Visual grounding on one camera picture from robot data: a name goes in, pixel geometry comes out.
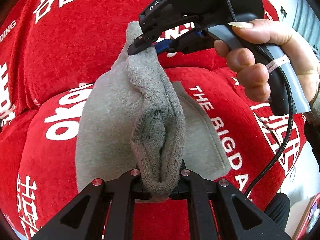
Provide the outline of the person's right hand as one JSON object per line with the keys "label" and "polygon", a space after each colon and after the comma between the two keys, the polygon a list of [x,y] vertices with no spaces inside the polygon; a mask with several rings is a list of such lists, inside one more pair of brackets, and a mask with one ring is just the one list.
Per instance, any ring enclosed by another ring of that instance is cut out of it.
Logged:
{"label": "person's right hand", "polygon": [[[293,28],[283,22],[252,20],[231,22],[233,31],[240,38],[253,43],[271,43],[281,46],[290,58],[304,95],[309,103],[314,102],[319,91],[319,60],[308,42]],[[255,102],[265,102],[270,97],[268,70],[256,63],[253,53],[247,48],[230,51],[221,40],[214,42],[219,56],[226,59],[228,67],[236,72],[237,79],[245,88],[246,96]]]}

